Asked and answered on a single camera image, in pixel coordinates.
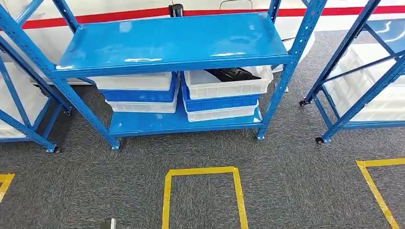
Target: gray carpet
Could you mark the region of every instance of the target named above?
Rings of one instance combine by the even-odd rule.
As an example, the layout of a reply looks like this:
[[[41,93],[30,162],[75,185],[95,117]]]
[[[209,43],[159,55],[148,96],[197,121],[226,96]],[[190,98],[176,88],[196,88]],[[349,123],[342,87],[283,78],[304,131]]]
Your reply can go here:
[[[355,160],[405,157],[405,129],[342,131],[316,145],[325,131],[320,114],[298,107],[343,35],[316,33],[261,142],[253,130],[213,131],[131,137],[111,151],[74,111],[61,114],[50,134],[58,155],[34,143],[1,144],[0,172],[16,176],[0,203],[0,228],[95,229],[115,217],[127,229],[157,229],[169,169],[235,166],[251,229],[389,229]],[[75,89],[108,125],[111,108],[96,88]],[[404,227],[404,168],[370,173]],[[240,227],[230,174],[174,177],[170,211],[172,229]]]

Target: white wall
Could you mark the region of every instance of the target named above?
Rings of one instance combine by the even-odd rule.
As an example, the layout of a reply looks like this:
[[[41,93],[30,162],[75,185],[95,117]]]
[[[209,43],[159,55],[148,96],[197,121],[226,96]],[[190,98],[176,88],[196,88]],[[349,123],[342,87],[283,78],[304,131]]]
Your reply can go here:
[[[30,0],[0,0],[0,3],[10,12],[13,17],[22,11]],[[185,10],[219,10],[223,0],[173,0],[181,3]],[[269,0],[237,0],[224,2],[221,9],[266,9]],[[328,0],[326,7],[361,7],[367,0]],[[172,3],[171,0],[67,0],[67,3],[75,16],[119,12],[129,10],[142,10],[164,8]],[[404,5],[404,0],[382,0],[380,5]],[[301,0],[282,0],[282,9],[305,8]],[[45,0],[38,10],[30,17],[30,20],[60,18],[58,10],[52,0]],[[349,16],[322,16],[315,31],[348,30],[356,19],[356,15]],[[405,18],[405,14],[377,14],[375,19]],[[278,17],[276,27],[282,39],[294,37],[297,33],[302,17]],[[41,51],[50,61],[57,63],[63,51],[72,38],[72,32],[67,26],[29,29],[25,32],[31,37]]]

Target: red stripe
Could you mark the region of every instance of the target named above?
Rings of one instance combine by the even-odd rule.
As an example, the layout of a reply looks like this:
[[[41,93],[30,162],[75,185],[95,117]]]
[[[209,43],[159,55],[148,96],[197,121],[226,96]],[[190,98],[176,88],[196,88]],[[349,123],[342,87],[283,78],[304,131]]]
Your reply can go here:
[[[278,16],[280,17],[294,17],[303,16],[306,9],[280,9],[278,11]],[[362,7],[347,7],[347,8],[325,8],[322,12],[323,16],[332,15],[358,15],[362,10]],[[196,16],[196,15],[211,15],[211,14],[225,14],[225,13],[243,13],[243,12],[263,12],[267,9],[261,10],[185,10],[185,16]],[[405,13],[405,6],[379,6],[375,10],[374,14],[383,13]],[[146,10],[132,10],[125,12],[113,12],[113,13],[101,13],[92,14],[85,16],[77,16],[77,21],[79,23],[95,23],[95,22],[107,22],[107,21],[120,21],[129,20],[136,18],[147,18],[168,15],[168,8],[156,8],[156,9],[146,9]],[[32,20],[27,21],[23,25],[23,29],[36,29],[36,28],[47,28],[47,27],[57,27],[64,26],[66,22],[63,18],[52,18],[52,19],[42,19],[42,20]]]

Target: blue plastic crate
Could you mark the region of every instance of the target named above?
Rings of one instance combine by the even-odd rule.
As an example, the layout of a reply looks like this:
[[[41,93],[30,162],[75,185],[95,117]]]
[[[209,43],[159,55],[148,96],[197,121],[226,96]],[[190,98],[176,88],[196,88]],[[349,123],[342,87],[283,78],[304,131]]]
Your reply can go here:
[[[152,90],[99,90],[109,102],[172,102],[176,89],[177,73],[171,73],[168,91]]]
[[[181,93],[189,112],[222,109],[240,106],[254,106],[261,94],[243,96],[220,97],[210,99],[190,99],[190,91],[187,88],[184,72],[181,72]]]

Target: shelf upright post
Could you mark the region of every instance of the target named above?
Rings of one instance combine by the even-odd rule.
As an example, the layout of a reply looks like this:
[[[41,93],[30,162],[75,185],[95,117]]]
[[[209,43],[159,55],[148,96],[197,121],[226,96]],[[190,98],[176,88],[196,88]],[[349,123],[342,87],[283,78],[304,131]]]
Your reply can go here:
[[[264,139],[268,125],[276,112],[278,104],[283,97],[284,91],[286,90],[292,74],[298,65],[298,61],[301,58],[302,52],[307,45],[308,39],[311,36],[316,23],[318,22],[325,4],[326,0],[311,0],[309,2],[309,6],[307,7],[304,18],[302,19],[302,23],[298,29],[297,36],[295,37],[291,49],[288,51],[289,55],[292,56],[291,61],[283,66],[283,72],[281,73],[280,80],[278,81],[275,90],[271,95],[270,104],[262,120],[263,127],[259,128],[257,131],[257,138],[259,140]]]
[[[343,41],[339,45],[336,52],[333,54],[332,58],[329,60],[326,67],[323,69],[322,73],[320,74],[319,78],[314,83],[311,90],[308,92],[307,96],[305,96],[303,104],[310,104],[311,101],[314,99],[314,95],[316,95],[322,88],[323,81],[328,78],[329,74],[333,71],[341,57],[345,54],[347,48],[350,46],[352,41],[358,36],[358,34],[362,31],[364,24],[367,22],[369,17],[374,12],[375,8],[378,6],[381,0],[370,0],[363,8],[360,15],[357,17],[356,21],[347,32],[346,36],[344,37]]]
[[[280,8],[281,0],[271,0],[270,7],[268,8],[268,14],[273,24],[276,23],[276,17],[278,14],[278,9]]]
[[[329,142],[330,138],[335,135],[340,129],[343,129],[357,113],[364,108],[373,98],[375,98],[384,88],[390,83],[398,79],[405,71],[405,56],[397,59],[396,63],[331,127],[322,135],[324,142]]]
[[[63,6],[62,11],[68,11],[64,0],[55,0],[59,5]],[[67,17],[69,13],[63,14],[66,18],[75,22],[74,17]],[[2,29],[18,47],[34,62],[34,64],[48,77],[54,86],[58,88],[62,94],[75,106],[75,108],[89,121],[89,123],[112,145],[113,149],[119,148],[119,142],[108,135],[108,130],[101,121],[87,107],[84,101],[77,95],[73,88],[67,83],[66,79],[61,79],[56,74],[55,64],[51,63],[40,49],[32,42],[28,35],[21,29],[19,24],[7,13],[0,5],[0,29]]]
[[[74,17],[73,13],[70,11],[65,0],[52,0],[55,6],[58,8],[59,12],[62,14],[65,22],[69,26],[73,33],[77,31],[79,23]]]

